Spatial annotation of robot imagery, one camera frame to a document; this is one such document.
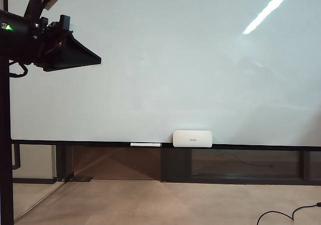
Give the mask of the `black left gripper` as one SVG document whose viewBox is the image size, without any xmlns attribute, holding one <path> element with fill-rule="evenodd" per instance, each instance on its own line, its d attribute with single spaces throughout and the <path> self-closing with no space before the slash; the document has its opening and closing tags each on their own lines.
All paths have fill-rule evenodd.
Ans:
<svg viewBox="0 0 321 225">
<path fill-rule="evenodd" d="M 46 72 L 101 64 L 101 57 L 77 41 L 70 31 L 70 17 L 60 15 L 45 25 L 33 63 Z"/>
</svg>

